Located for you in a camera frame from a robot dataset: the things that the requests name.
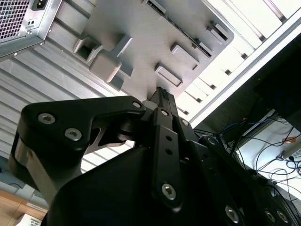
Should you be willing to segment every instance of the metal bolt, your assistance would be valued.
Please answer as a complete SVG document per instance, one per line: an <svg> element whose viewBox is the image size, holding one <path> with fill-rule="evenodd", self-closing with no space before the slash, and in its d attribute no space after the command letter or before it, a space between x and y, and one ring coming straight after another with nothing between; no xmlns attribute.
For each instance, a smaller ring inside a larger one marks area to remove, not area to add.
<svg viewBox="0 0 301 226"><path fill-rule="evenodd" d="M288 223L288 219L281 211L277 210L277 214L285 223Z"/></svg>
<svg viewBox="0 0 301 226"><path fill-rule="evenodd" d="M161 113L164 114L165 116L168 116L168 112L167 111L161 110Z"/></svg>
<svg viewBox="0 0 301 226"><path fill-rule="evenodd" d="M73 141L78 141L81 139L81 132L78 129L69 128L65 131L65 137Z"/></svg>
<svg viewBox="0 0 301 226"><path fill-rule="evenodd" d="M183 124L184 124L185 126L188 126L188 125L189 125L189 123L188 123L186 120L184 120L184 119L182 119L182 122L183 122Z"/></svg>
<svg viewBox="0 0 301 226"><path fill-rule="evenodd" d="M141 108L141 104L139 104L139 103L137 103L137 102L133 102L133 105L134 105L135 107Z"/></svg>
<svg viewBox="0 0 301 226"><path fill-rule="evenodd" d="M230 220L233 221L233 223L238 224L239 222L239 217L238 214L234 209L232 209L230 206L226 206L225 208L227 216L230 218Z"/></svg>
<svg viewBox="0 0 301 226"><path fill-rule="evenodd" d="M215 145L215 139L212 137L208 137L208 141L209 143L211 143L212 145Z"/></svg>
<svg viewBox="0 0 301 226"><path fill-rule="evenodd" d="M266 211L265 211L265 214L268 216L268 218L269 218L273 223L276 222L276 219L274 218L273 214L271 214L270 211L266 210Z"/></svg>
<svg viewBox="0 0 301 226"><path fill-rule="evenodd" d="M169 200L174 200L175 197L176 197L175 189L170 184L163 184L162 185L162 193Z"/></svg>
<svg viewBox="0 0 301 226"><path fill-rule="evenodd" d="M48 113L42 113L38 116L38 120L44 124L50 125L55 122L55 117Z"/></svg>

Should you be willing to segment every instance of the blue cable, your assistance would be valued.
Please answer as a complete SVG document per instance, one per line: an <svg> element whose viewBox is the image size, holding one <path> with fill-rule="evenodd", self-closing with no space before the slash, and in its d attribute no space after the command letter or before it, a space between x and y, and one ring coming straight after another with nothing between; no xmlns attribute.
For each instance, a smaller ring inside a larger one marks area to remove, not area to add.
<svg viewBox="0 0 301 226"><path fill-rule="evenodd" d="M263 121L249 122L248 125L255 125L255 124L258 124L258 123L261 124L261 123L265 123L265 122L267 122L267 121L269 121L269 120L271 120L271 119L268 118L268 119L263 120ZM230 124L230 125L226 126L222 132L224 132L226 129L228 129L228 128L232 127L232 126L235 126L235 125L237 125L237 124L240 124L240 123L241 123L241 122L237 122L237 123Z"/></svg>

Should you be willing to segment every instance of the metal mesh vent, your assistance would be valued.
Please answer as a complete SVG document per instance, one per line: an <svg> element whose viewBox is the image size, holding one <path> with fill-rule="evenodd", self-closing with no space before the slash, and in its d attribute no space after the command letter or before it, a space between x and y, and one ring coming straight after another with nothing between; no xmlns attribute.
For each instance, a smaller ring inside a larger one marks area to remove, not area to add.
<svg viewBox="0 0 301 226"><path fill-rule="evenodd" d="M0 0L0 40L19 34L30 0Z"/></svg>

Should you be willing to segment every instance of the black metal bracket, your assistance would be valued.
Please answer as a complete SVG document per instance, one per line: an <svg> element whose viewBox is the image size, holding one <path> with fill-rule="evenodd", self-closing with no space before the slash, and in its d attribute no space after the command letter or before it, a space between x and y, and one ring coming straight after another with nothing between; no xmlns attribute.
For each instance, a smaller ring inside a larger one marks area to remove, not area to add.
<svg viewBox="0 0 301 226"><path fill-rule="evenodd" d="M164 225L291 225L284 208L217 140L208 135L198 140L189 122L179 118L173 95L158 88L150 101L155 107L133 97L108 97L22 110L9 164L19 179L44 194L48 226L159 220ZM84 154L126 140L135 147L81 175Z"/></svg>

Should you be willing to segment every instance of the wooden floor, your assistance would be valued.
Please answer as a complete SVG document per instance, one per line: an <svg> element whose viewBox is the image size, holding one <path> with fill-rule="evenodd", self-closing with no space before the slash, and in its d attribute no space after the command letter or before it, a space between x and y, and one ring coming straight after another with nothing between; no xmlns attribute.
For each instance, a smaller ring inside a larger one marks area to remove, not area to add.
<svg viewBox="0 0 301 226"><path fill-rule="evenodd" d="M0 226L14 226L16 221L25 213L32 217L42 220L47 210L38 210L41 208L34 203L30 203L13 194L0 190Z"/></svg>

